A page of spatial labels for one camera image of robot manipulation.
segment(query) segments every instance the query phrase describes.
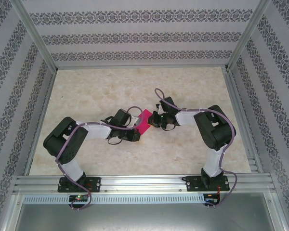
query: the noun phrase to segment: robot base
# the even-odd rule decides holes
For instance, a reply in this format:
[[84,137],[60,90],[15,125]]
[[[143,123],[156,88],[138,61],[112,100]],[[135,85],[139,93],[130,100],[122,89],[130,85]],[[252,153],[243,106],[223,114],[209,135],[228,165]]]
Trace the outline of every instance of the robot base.
[[210,178],[210,184],[205,185],[203,180],[201,179],[204,170],[201,170],[201,177],[200,176],[187,176],[182,177],[182,180],[186,182],[186,189],[188,192],[209,192],[209,191],[218,191],[218,187],[220,187],[220,191],[229,191],[229,182],[228,177],[223,176],[223,172],[214,177]]
[[[101,178],[100,177],[85,177],[84,182],[81,183],[83,187],[88,189],[90,192],[99,193],[101,188]],[[61,177],[58,185],[59,193],[82,193],[86,192],[82,188],[76,186],[70,182],[66,177]]]

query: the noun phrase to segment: bracket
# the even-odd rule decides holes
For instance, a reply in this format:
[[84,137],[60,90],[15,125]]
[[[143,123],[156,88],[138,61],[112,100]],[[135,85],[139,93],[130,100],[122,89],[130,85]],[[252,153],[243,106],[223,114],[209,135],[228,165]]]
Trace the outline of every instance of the bracket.
[[218,181],[210,184],[206,187],[202,180],[201,176],[187,176],[182,177],[182,180],[186,182],[186,189],[188,192],[209,192],[209,191],[217,191],[218,185],[220,186],[220,191],[229,191],[229,182],[227,176],[221,176]]
[[[83,186],[90,192],[99,193],[101,188],[100,177],[86,177]],[[85,193],[85,191],[70,182],[66,177],[61,177],[58,185],[59,193]]]

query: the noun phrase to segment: patterned wallpaper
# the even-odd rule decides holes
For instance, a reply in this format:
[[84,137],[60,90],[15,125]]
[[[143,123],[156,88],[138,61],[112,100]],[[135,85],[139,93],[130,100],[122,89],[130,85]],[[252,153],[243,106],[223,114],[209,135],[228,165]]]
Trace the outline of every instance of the patterned wallpaper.
[[24,0],[58,67],[226,64],[259,0]]
[[0,218],[14,176],[24,173],[52,78],[10,2],[0,0]]
[[232,73],[289,224],[289,0],[269,4]]

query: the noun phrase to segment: purple cable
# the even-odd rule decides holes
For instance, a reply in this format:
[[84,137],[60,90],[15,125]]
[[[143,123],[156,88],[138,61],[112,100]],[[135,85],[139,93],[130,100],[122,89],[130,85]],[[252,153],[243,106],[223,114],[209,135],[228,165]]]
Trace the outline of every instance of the purple cable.
[[[137,107],[137,106],[132,106],[130,107],[127,112],[129,112],[131,109],[133,108],[137,108],[139,109],[139,111],[141,112],[141,114],[143,113],[142,109],[140,107]],[[73,179],[71,179],[67,174],[66,172],[64,171],[64,169],[62,168],[62,166],[60,165],[60,162],[59,162],[59,159],[62,155],[62,153],[64,152],[67,144],[70,142],[71,138],[73,137],[73,135],[75,134],[75,132],[77,131],[77,129],[79,129],[80,127],[82,126],[85,126],[85,125],[92,125],[92,124],[97,124],[97,125],[103,125],[103,126],[107,126],[107,127],[110,127],[110,128],[116,128],[116,129],[120,129],[120,130],[131,130],[131,129],[134,129],[134,128],[137,128],[138,126],[141,125],[143,121],[143,117],[140,119],[140,122],[138,123],[138,125],[134,126],[134,127],[130,127],[130,128],[121,128],[121,127],[117,127],[117,126],[113,126],[113,125],[110,125],[110,124],[105,124],[105,123],[102,123],[102,122],[87,122],[87,123],[82,123],[82,124],[79,124],[77,127],[75,127],[73,129],[73,131],[71,132],[71,134],[68,136],[68,139],[65,141],[64,145],[62,146],[58,156],[56,157],[55,159],[55,162],[57,163],[59,169],[61,170],[61,172],[63,173],[63,175],[69,180],[71,181],[73,184],[77,185],[78,187],[82,188],[84,191],[86,191],[88,193],[88,196],[89,196],[89,202],[87,204],[85,204],[83,207],[81,208],[74,208],[73,207],[73,203],[75,201],[72,201],[71,203],[71,208],[72,210],[82,210],[82,209],[85,209],[86,207],[88,207],[90,204],[91,204],[91,201],[92,201],[92,195],[91,195],[91,192],[86,189],[85,187],[83,187],[81,184],[78,184],[76,181],[74,181]]]
[[[163,98],[158,94],[158,92],[157,92],[158,90],[162,93]],[[154,89],[154,92],[155,92],[155,94],[159,97],[160,100],[162,100],[164,103],[168,104],[169,106],[171,106],[171,107],[173,107],[173,108],[175,108],[175,109],[177,109],[177,110],[179,110],[179,111],[185,111],[185,112],[211,112],[211,113],[215,113],[215,114],[219,115],[220,117],[222,117],[224,120],[226,120],[226,122],[229,124],[230,129],[231,129],[231,132],[232,132],[231,140],[230,140],[230,142],[227,144],[227,146],[224,147],[218,165],[219,165],[219,168],[221,169],[221,171],[223,171],[223,172],[225,172],[225,173],[233,174],[233,175],[235,176],[235,182],[234,182],[231,190],[229,191],[228,195],[227,195],[221,202],[219,202],[215,207],[220,206],[221,204],[223,204],[223,203],[229,198],[229,196],[231,195],[232,191],[235,189],[236,184],[237,184],[237,175],[236,175],[236,173],[231,172],[231,171],[226,171],[226,170],[224,170],[224,169],[222,168],[222,161],[223,161],[223,157],[224,157],[224,155],[225,155],[225,151],[229,148],[229,146],[232,144],[232,142],[233,142],[233,140],[234,140],[234,138],[235,138],[235,130],[234,130],[234,127],[233,127],[232,123],[231,123],[230,120],[229,120],[226,116],[224,116],[222,113],[219,113],[219,112],[214,111],[214,110],[211,110],[211,109],[205,109],[205,108],[204,108],[204,109],[185,109],[185,108],[179,108],[179,107],[177,107],[177,106],[175,106],[175,105],[172,105],[171,103],[167,102],[166,100],[164,100],[165,94],[164,94],[164,92],[163,92],[161,89],[155,88],[155,89]]]

